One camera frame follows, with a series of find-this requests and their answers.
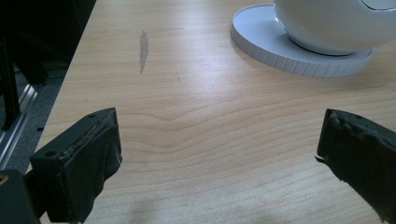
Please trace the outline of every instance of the screw hole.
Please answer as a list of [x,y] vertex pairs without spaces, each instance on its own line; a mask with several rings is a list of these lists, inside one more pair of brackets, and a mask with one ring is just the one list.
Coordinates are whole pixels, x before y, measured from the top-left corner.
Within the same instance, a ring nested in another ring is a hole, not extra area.
[[56,152],[55,151],[49,151],[49,152],[46,152],[46,157],[51,157],[51,156],[54,156],[56,154]]
[[0,175],[0,185],[8,181],[8,175]]

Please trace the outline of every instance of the white saucer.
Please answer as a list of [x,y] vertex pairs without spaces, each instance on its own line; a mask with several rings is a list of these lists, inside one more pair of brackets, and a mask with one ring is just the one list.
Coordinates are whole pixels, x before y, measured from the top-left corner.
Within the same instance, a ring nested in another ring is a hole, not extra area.
[[294,44],[276,19],[273,4],[246,7],[233,17],[233,42],[250,57],[274,68],[311,77],[343,77],[359,72],[373,57],[367,49],[328,56]]

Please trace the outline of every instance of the wood grain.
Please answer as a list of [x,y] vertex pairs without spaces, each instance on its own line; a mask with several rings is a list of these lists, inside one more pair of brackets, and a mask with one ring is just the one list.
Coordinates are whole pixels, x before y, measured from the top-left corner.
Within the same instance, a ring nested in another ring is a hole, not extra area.
[[396,131],[396,42],[354,76],[284,73],[230,38],[265,2],[97,1],[38,146],[117,108],[124,161],[87,223],[380,223],[314,157],[326,108]]

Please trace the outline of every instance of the white bowl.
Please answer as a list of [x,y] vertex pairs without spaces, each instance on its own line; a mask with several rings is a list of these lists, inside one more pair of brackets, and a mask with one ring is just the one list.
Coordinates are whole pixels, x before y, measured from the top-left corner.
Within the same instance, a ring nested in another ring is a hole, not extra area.
[[373,0],[363,1],[275,0],[274,5],[293,42],[321,54],[347,55],[396,39],[396,9],[374,9],[368,4]]

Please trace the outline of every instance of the light wood surface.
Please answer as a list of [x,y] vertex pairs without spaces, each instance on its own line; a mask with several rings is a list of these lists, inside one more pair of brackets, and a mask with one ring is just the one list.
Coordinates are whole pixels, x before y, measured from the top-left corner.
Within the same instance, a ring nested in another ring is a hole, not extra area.
[[396,42],[351,77],[281,72],[230,38],[261,3],[97,1],[37,147],[117,108],[124,161],[86,223],[381,223],[314,157],[326,108],[396,131]]

